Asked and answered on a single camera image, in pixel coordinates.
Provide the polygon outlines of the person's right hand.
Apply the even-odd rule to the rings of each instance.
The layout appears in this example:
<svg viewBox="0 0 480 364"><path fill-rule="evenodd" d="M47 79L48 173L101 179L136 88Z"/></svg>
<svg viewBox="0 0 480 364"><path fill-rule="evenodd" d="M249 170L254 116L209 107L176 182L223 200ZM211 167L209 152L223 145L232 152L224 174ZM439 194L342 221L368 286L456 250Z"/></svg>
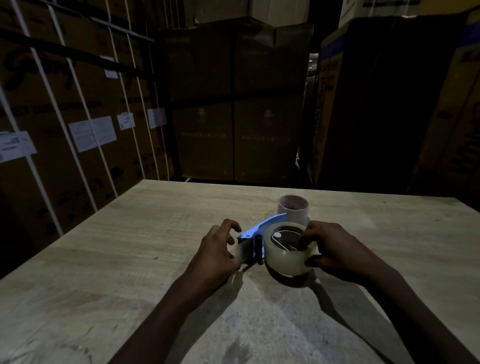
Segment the person's right hand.
<svg viewBox="0 0 480 364"><path fill-rule="evenodd" d="M299 240L303 250L315 242L324 258L325 273L346 282L367 286L390 270L389 265L337 223L312 220Z"/></svg>

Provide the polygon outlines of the person's left hand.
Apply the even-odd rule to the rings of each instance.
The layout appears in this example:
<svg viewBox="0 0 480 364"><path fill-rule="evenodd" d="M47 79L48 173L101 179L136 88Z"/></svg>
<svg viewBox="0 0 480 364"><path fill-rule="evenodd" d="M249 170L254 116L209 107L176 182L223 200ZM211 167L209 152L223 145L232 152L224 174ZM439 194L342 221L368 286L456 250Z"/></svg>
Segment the person's left hand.
<svg viewBox="0 0 480 364"><path fill-rule="evenodd" d="M239 223L225 219L221 225L213 225L202 238L198 251L188 264L182 279L195 297L206 297L220 287L233 273L225 273L225 258L233 255L228 246L235 244L231 230L242 231Z"/></svg>

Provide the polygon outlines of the clear packing tape roll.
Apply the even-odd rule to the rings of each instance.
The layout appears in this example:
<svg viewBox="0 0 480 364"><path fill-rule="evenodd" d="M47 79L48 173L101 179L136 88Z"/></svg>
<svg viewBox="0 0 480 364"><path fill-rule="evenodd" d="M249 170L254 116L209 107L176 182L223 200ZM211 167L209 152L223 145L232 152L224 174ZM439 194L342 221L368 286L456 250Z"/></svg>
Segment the clear packing tape roll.
<svg viewBox="0 0 480 364"><path fill-rule="evenodd" d="M294 222L277 222L263 234L264 260L269 268L284 276L301 276L310 271L305 261L318 254L316 242L299 250L299 240L306 230Z"/></svg>

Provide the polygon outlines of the blue metal tape dispenser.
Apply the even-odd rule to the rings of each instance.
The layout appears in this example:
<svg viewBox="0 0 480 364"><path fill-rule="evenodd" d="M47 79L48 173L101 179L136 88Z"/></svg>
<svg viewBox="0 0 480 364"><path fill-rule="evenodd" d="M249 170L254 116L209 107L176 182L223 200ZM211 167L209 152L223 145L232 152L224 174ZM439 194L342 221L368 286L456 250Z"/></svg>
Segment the blue metal tape dispenser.
<svg viewBox="0 0 480 364"><path fill-rule="evenodd" d="M242 256L248 265L266 264L263 234L265 230L277 222L287 222L286 214L273 215L257 225L249 228L237 237L235 256Z"/></svg>

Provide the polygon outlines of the person's right forearm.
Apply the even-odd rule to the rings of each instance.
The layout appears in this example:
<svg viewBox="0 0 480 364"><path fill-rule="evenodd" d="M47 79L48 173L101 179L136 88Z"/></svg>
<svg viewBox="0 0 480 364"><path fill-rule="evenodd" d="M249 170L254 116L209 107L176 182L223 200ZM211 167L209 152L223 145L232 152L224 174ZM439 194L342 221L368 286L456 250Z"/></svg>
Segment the person's right forearm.
<svg viewBox="0 0 480 364"><path fill-rule="evenodd" d="M362 276L415 364L480 364L423 303L400 273L387 264Z"/></svg>

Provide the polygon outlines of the person's left forearm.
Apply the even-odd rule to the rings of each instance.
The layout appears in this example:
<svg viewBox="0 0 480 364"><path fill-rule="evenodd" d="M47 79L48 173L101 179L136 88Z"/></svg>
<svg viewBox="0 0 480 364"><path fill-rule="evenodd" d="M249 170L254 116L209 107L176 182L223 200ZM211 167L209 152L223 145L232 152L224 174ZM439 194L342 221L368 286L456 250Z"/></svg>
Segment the person's left forearm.
<svg viewBox="0 0 480 364"><path fill-rule="evenodd" d="M163 364L189 314L226 281L180 276L108 364Z"/></svg>

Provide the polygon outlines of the empty cardboard tape core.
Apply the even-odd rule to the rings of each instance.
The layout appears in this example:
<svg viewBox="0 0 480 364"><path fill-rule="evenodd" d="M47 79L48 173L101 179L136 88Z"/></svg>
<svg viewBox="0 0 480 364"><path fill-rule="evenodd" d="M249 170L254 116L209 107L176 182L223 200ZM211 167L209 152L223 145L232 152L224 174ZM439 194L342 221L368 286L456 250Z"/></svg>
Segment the empty cardboard tape core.
<svg viewBox="0 0 480 364"><path fill-rule="evenodd" d="M277 205L277 214L286 214L287 222L307 226L310 221L309 202L298 195L282 196Z"/></svg>

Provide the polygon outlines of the tall cardboard box blue print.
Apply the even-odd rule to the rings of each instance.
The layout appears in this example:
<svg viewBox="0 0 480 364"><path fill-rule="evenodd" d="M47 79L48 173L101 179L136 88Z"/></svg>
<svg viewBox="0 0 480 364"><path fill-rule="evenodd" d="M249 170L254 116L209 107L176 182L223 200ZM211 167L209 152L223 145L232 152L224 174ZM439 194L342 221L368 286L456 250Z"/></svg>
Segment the tall cardboard box blue print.
<svg viewBox="0 0 480 364"><path fill-rule="evenodd" d="M318 189L406 192L468 14L360 17L322 41Z"/></svg>

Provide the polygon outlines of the tall brown cardboard box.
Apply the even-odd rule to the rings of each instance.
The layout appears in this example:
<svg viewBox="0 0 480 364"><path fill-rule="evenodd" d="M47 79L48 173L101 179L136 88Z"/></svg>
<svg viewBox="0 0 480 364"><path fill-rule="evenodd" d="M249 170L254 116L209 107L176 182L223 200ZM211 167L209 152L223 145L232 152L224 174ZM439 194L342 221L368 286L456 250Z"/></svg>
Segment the tall brown cardboard box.
<svg viewBox="0 0 480 364"><path fill-rule="evenodd" d="M480 6L466 19L407 191L480 212Z"/></svg>

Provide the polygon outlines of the pale cardboard box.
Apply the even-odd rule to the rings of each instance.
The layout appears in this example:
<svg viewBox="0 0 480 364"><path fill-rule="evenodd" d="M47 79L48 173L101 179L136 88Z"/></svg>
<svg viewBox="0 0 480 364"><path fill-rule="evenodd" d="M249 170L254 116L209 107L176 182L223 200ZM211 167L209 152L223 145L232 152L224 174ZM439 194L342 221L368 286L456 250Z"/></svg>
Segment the pale cardboard box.
<svg viewBox="0 0 480 364"><path fill-rule="evenodd" d="M480 0L343 0L338 27L359 17L457 14L480 6Z"/></svg>
<svg viewBox="0 0 480 364"><path fill-rule="evenodd" d="M186 20L195 25L249 17L284 27L307 22L310 0L191 0L184 6Z"/></svg>

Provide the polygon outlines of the large strapped cardboard box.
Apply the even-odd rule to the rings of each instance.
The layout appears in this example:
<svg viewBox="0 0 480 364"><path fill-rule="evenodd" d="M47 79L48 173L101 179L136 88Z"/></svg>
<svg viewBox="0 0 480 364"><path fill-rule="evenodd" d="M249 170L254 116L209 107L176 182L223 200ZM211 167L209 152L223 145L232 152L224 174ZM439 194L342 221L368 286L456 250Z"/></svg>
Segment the large strapped cardboard box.
<svg viewBox="0 0 480 364"><path fill-rule="evenodd" d="M0 270L10 271L144 179L171 180L169 125L149 128L146 79L0 38L0 132L36 154L0 163ZM109 79L104 69L118 72ZM117 115L135 127L120 130ZM69 124L110 116L117 140L78 152Z"/></svg>

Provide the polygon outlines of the dark metal rack frame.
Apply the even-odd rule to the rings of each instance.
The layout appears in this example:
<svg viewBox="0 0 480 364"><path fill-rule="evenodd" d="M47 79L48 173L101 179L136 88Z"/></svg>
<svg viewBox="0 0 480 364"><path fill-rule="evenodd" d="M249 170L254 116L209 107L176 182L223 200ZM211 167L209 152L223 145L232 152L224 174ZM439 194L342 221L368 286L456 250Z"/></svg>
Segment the dark metal rack frame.
<svg viewBox="0 0 480 364"><path fill-rule="evenodd" d="M19 41L38 51L71 56L74 61L106 65L129 78L146 79L156 106L166 104L166 82L160 51L146 36L143 0L15 0L27 28L24 32L11 0L0 0L0 39Z"/></svg>

